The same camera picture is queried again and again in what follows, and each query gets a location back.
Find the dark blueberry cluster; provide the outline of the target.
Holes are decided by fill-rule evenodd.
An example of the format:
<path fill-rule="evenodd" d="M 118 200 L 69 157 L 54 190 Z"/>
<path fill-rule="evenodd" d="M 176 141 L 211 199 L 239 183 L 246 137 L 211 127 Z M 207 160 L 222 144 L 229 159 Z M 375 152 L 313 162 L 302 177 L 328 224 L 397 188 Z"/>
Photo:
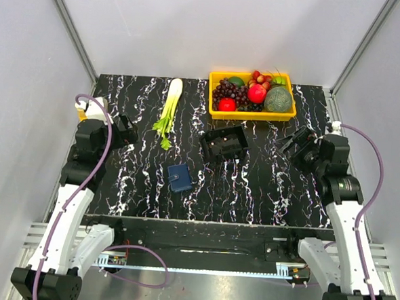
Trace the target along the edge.
<path fill-rule="evenodd" d="M 248 103 L 247 105 L 241 105 L 237 108 L 237 111 L 240 112 L 261 112 L 264 108 L 263 104 L 254 104 L 254 103 Z"/>

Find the red cherry cluster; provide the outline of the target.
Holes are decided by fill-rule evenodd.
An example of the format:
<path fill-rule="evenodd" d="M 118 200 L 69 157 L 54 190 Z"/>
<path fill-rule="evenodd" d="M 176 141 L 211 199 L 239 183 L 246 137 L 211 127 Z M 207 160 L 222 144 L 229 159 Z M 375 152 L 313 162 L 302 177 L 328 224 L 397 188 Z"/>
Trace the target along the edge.
<path fill-rule="evenodd" d="M 248 81 L 248 87 L 252 87 L 256 84 L 261 85 L 265 90 L 271 89 L 271 82 L 273 82 L 272 75 L 264 75 L 260 71 L 253 71 L 252 78 Z"/>

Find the celery stalk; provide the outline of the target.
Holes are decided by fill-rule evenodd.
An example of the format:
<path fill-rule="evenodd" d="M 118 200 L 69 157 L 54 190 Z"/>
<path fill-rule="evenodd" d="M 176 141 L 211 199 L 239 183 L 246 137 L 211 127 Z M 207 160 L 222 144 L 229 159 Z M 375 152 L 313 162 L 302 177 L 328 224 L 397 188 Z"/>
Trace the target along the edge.
<path fill-rule="evenodd" d="M 170 133 L 173 126 L 174 115 L 182 94 L 182 89 L 183 82 L 181 79 L 176 78 L 171 80 L 161 117 L 153 124 L 153 130 L 156 130 L 157 134 L 161 137 L 160 145 L 165 151 L 171 147 L 167 135 Z"/>

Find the green apple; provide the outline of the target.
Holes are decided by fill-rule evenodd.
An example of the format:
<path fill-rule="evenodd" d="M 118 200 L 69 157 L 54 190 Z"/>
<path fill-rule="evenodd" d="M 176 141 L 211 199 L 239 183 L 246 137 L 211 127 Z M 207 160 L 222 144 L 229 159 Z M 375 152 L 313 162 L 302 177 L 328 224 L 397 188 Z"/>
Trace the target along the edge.
<path fill-rule="evenodd" d="M 276 88 L 276 87 L 285 87 L 287 85 L 287 80 L 286 80 L 286 78 L 284 78 L 281 75 L 276 76 L 276 77 L 274 76 L 273 80 L 271 81 L 271 85 L 274 88 Z"/>

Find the black plastic card box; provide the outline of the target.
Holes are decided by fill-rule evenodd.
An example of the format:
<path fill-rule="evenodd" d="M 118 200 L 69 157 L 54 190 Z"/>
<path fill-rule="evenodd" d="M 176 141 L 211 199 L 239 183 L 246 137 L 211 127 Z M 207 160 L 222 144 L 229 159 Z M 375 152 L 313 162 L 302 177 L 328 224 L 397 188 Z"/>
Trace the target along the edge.
<path fill-rule="evenodd" d="M 249 149 L 249 141 L 242 126 L 209 130 L 199 140 L 205 163 L 241 161 Z"/>

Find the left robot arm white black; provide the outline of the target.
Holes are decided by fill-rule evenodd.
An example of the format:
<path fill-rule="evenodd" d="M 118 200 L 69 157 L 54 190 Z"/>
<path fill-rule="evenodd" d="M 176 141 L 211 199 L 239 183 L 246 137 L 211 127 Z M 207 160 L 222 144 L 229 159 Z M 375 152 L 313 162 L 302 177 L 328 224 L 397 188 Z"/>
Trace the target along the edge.
<path fill-rule="evenodd" d="M 77 126 L 47 229 L 27 265 L 11 274 L 24 300 L 77 300 L 83 277 L 100 253 L 105 248 L 117 250 L 125 241 L 121 220 L 100 217 L 86 237 L 74 243 L 105 175 L 109 153 L 138 142 L 138 129 L 126 115 L 112 121 L 107 126 L 101 119 L 84 119 Z"/>

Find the green avocado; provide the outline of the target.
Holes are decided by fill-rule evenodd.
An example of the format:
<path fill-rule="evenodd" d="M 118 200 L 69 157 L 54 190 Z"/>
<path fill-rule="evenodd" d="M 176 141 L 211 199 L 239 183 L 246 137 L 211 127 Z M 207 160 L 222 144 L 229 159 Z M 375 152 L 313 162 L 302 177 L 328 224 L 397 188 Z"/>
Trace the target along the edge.
<path fill-rule="evenodd" d="M 243 87 L 245 85 L 244 81 L 242 80 L 242 78 L 234 76 L 234 77 L 229 77 L 228 81 L 233 84 L 236 85 L 237 87 Z"/>

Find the red apple front left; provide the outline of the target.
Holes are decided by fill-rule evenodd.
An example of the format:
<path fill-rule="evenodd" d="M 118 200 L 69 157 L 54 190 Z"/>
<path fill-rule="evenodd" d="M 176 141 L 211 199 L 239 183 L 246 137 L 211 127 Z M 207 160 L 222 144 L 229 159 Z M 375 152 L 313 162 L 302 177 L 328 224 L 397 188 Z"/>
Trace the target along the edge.
<path fill-rule="evenodd" d="M 236 111 L 236 102 L 234 98 L 222 98 L 218 102 L 218 111 L 228 111 L 228 112 L 235 112 Z"/>

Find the red pink peach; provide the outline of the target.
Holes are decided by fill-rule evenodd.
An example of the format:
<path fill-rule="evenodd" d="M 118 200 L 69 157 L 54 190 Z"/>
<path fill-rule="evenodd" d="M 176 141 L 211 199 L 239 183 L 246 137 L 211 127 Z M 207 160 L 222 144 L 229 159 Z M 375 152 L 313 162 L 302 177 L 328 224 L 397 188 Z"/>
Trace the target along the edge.
<path fill-rule="evenodd" d="M 266 91 L 267 90 L 261 84 L 255 84 L 247 91 L 247 97 L 252 103 L 261 104 L 265 100 Z"/>

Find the blue leather card holder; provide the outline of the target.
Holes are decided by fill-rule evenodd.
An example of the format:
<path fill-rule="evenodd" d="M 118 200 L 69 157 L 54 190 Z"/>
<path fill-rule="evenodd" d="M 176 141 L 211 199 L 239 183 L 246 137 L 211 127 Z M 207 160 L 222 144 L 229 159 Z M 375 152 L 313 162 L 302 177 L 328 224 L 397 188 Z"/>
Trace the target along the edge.
<path fill-rule="evenodd" d="M 180 193 L 192 189 L 192 181 L 186 164 L 167 167 L 168 181 L 172 193 Z"/>

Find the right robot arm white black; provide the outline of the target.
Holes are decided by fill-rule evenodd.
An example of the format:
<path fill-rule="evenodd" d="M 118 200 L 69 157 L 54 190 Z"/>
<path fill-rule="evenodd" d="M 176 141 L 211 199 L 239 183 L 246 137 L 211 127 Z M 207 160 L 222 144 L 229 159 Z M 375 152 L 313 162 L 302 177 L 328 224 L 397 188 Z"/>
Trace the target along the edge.
<path fill-rule="evenodd" d="M 397 300 L 387 295 L 371 254 L 358 179 L 349 173 L 350 146 L 338 121 L 323 136 L 302 126 L 281 139 L 280 152 L 293 150 L 290 162 L 311 174 L 334 230 L 338 254 L 335 262 L 322 240 L 308 237 L 290 240 L 285 253 L 294 262 L 304 260 L 322 288 L 322 300 Z"/>

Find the purple grape bunch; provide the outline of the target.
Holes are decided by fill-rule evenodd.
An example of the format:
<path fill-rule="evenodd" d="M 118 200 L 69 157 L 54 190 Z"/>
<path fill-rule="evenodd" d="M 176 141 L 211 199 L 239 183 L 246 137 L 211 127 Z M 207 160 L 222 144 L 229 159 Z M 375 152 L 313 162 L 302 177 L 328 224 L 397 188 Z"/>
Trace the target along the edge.
<path fill-rule="evenodd" d="M 248 90 L 247 86 L 237 87 L 231 84 L 228 78 L 220 80 L 219 84 L 212 90 L 212 109 L 217 111 L 219 100 L 225 97 L 234 98 L 237 108 L 241 105 L 247 105 L 249 103 Z"/>

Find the yellow plastic fruit bin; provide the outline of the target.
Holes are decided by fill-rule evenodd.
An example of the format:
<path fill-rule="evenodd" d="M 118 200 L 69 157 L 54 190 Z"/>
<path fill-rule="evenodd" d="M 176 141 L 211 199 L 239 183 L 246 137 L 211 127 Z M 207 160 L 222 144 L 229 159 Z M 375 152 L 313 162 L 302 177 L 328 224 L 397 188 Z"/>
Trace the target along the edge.
<path fill-rule="evenodd" d="M 252 78 L 251 73 L 242 73 L 242 72 L 219 72 L 219 71 L 212 71 L 209 74 L 209 114 L 213 119 L 217 120 L 251 120 L 251 121 L 257 121 L 257 120 L 262 120 L 262 121 L 289 121 L 291 118 L 295 117 L 297 114 L 296 110 L 296 105 L 295 105 L 295 100 L 294 100 L 294 95 L 293 95 L 293 89 L 291 85 L 291 79 L 289 75 L 286 73 L 278 73 L 278 76 L 281 75 L 284 78 L 286 78 L 287 85 L 285 86 L 285 89 L 289 91 L 289 93 L 292 96 L 292 107 L 288 112 L 284 113 L 273 113 L 266 111 L 263 109 L 261 112 L 240 112 L 240 111 L 235 111 L 235 112 L 229 112 L 229 111 L 215 111 L 212 109 L 212 90 L 217 86 L 220 80 L 222 80 L 225 77 L 232 77 L 232 76 L 238 76 L 240 77 L 243 81 L 249 81 Z"/>

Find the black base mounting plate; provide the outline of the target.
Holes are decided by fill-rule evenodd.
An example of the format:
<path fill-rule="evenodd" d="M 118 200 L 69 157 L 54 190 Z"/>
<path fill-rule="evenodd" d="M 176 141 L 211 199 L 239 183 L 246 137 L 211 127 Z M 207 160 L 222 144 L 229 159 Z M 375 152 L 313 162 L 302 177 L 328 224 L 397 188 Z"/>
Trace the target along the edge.
<path fill-rule="evenodd" d="M 88 229 L 97 223 L 119 221 L 124 239 L 130 244 L 155 250 L 224 251 L 267 261 L 300 260 L 298 240 L 317 238 L 325 242 L 334 239 L 331 229 L 282 227 L 170 219 L 142 219 L 87 214 L 81 224 Z"/>

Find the yellow juice bottle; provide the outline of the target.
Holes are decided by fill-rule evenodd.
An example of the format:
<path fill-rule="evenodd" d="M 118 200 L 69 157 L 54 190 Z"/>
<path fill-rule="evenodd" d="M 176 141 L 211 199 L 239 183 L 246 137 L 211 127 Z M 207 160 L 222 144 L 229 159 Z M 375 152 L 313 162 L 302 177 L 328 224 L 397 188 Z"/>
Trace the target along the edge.
<path fill-rule="evenodd" d="M 83 121 L 83 120 L 87 119 L 87 116 L 85 114 L 85 111 L 87 108 L 87 103 L 84 100 L 76 102 L 75 108 L 77 111 L 77 115 L 79 117 L 79 121 Z"/>

